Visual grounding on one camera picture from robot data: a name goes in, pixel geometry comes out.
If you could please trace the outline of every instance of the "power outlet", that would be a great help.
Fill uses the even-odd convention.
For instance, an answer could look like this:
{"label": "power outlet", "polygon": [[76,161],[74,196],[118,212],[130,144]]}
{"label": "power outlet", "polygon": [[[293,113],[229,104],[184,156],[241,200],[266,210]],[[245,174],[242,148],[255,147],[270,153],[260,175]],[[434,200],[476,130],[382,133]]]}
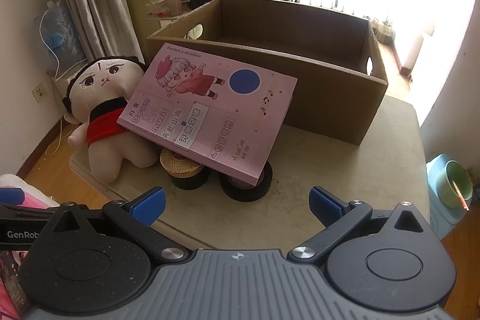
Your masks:
{"label": "power outlet", "polygon": [[47,92],[45,91],[45,87],[43,87],[43,84],[40,83],[37,87],[35,87],[32,90],[32,94],[37,100],[37,102],[40,103],[45,99]]}

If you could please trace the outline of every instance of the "paintbrush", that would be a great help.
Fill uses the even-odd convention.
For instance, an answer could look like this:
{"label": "paintbrush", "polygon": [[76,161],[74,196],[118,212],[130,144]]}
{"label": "paintbrush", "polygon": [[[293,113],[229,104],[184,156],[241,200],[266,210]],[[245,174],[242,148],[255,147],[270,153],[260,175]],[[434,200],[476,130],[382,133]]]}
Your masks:
{"label": "paintbrush", "polygon": [[462,193],[460,193],[460,189],[458,188],[457,184],[455,181],[452,181],[452,187],[455,189],[455,193],[457,193],[457,196],[460,198],[460,201],[462,202],[463,209],[466,211],[469,210],[468,205],[465,202],[465,199],[463,198]]}

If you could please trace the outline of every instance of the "green cup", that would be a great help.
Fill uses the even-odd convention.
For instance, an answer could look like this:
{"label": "green cup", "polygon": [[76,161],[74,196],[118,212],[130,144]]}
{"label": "green cup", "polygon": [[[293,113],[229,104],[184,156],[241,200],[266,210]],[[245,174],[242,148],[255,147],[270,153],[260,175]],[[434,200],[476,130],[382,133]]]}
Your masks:
{"label": "green cup", "polygon": [[462,193],[465,201],[472,196],[472,181],[468,172],[455,160],[450,160],[445,165],[437,178],[437,193],[440,200],[445,206],[456,209],[462,207],[462,201],[457,195],[452,182],[457,184],[460,193]]}

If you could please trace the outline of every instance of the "pink box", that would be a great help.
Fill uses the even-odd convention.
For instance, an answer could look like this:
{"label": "pink box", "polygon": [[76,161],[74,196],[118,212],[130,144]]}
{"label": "pink box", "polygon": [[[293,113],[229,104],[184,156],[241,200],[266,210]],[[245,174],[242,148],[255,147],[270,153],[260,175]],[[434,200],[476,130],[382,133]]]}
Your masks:
{"label": "pink box", "polygon": [[255,185],[296,83],[268,69],[164,44],[118,123]]}

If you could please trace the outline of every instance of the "cartoon girl illustration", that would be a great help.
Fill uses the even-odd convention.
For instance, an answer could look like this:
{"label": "cartoon girl illustration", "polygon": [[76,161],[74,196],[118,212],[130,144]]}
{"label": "cartoon girl illustration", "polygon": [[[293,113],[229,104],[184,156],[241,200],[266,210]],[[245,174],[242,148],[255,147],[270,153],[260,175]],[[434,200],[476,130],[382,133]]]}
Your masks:
{"label": "cartoon girl illustration", "polygon": [[205,63],[200,64],[198,69],[196,67],[195,64],[191,64],[189,60],[182,57],[170,59],[170,56],[167,56],[158,65],[155,77],[158,84],[167,90],[169,98],[177,93],[191,92],[192,94],[206,95],[212,99],[217,99],[218,94],[210,90],[210,88],[213,84],[223,86],[225,80],[211,75],[204,75]]}

